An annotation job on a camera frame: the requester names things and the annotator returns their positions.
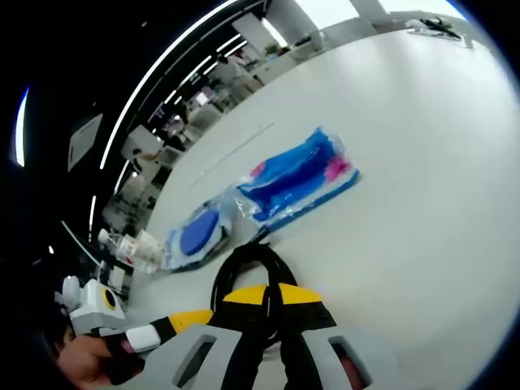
white wall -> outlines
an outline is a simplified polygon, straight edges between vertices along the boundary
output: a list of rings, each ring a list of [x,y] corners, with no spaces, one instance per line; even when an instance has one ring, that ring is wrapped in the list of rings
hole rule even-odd
[[[289,45],[318,29],[294,0],[273,0],[267,11],[266,19]]]
[[[251,59],[252,61],[255,59],[260,59],[262,57],[251,45],[245,45],[242,47],[242,51]]]
[[[350,0],[360,18],[367,21],[382,20],[388,16],[379,0]]]
[[[264,54],[266,46],[276,43],[275,38],[260,23],[260,20],[251,13],[242,16],[232,23],[236,31],[242,34],[249,44],[260,54]]]
[[[327,38],[329,49],[377,35],[375,28],[362,18],[345,20],[324,28],[322,31]]]

blue plastic bag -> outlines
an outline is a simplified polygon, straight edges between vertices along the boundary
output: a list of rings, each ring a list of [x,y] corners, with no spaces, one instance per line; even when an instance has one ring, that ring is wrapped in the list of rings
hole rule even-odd
[[[345,191],[358,176],[339,137],[319,127],[254,168],[237,185],[237,203],[243,215],[273,231]]]

white device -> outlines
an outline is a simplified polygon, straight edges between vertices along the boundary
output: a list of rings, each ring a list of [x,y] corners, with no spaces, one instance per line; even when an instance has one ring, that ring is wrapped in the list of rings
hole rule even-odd
[[[63,302],[69,309],[72,327],[77,335],[100,329],[121,329],[127,324],[123,308],[115,294],[95,279],[80,288],[75,276],[63,281]]]

white table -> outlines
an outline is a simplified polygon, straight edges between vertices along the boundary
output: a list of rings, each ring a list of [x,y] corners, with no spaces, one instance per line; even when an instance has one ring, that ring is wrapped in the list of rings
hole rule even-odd
[[[479,44],[468,50],[392,32],[291,70],[175,165],[149,232],[163,238],[319,124],[343,138],[362,179],[278,231],[274,248],[300,285],[322,293],[339,324],[378,336],[409,377],[463,388],[495,353],[520,303],[520,110]],[[139,275],[131,316],[150,321],[208,307],[225,257],[198,271]],[[243,283],[265,279],[253,271]],[[277,359],[264,361],[255,388],[283,383]]]

plastic packaging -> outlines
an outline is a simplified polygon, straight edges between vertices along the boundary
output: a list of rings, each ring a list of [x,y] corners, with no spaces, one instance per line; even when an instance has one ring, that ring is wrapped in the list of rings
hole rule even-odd
[[[234,188],[228,188],[198,207],[179,227],[170,230],[162,269],[192,270],[215,257],[232,234],[236,212],[234,193]]]
[[[144,230],[134,238],[128,234],[109,234],[102,229],[98,240],[119,261],[148,274],[155,272],[163,260],[163,246]]]
[[[340,138],[318,127],[242,178],[236,203],[245,217],[273,232],[350,188],[358,176]]]

